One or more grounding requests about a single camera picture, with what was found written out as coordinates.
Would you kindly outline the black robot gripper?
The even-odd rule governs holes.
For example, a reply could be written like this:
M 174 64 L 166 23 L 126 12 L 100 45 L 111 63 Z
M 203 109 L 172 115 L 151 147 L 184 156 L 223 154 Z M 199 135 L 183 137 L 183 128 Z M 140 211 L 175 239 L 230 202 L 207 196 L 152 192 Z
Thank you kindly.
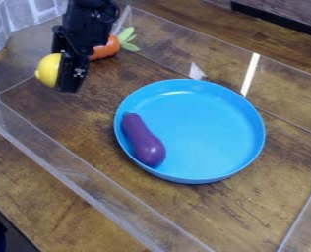
M 51 52 L 60 53 L 55 89 L 76 93 L 88 70 L 94 47 L 106 45 L 119 16 L 116 3 L 68 3 L 61 24 L 53 26 Z

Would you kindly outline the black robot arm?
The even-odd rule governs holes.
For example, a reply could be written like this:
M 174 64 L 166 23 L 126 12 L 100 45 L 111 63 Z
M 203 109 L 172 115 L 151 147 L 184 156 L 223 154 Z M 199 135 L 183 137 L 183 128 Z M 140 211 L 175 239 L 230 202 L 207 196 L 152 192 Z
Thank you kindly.
M 94 47 L 107 44 L 118 16 L 115 0 L 68 0 L 61 24 L 51 29 L 51 52 L 61 54 L 53 85 L 57 91 L 77 92 Z

